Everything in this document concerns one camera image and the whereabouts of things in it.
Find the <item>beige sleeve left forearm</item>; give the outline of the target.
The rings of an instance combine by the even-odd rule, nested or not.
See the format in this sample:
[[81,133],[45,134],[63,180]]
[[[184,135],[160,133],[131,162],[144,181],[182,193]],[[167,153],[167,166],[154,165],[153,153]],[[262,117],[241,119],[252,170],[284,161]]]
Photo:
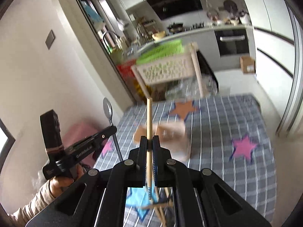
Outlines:
[[27,222],[54,201],[55,197],[51,193],[50,182],[51,180],[46,181],[27,205],[19,208],[13,214],[8,214],[14,226],[26,226]]

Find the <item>person's left hand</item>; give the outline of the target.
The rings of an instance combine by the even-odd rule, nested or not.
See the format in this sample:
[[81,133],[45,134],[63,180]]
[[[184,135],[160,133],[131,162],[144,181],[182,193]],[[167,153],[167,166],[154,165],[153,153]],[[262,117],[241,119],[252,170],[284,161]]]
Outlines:
[[50,180],[50,192],[57,198],[63,193],[65,187],[71,186],[75,181],[81,178],[85,174],[85,170],[83,170],[80,164],[77,164],[77,176],[75,179],[69,177],[54,177]]

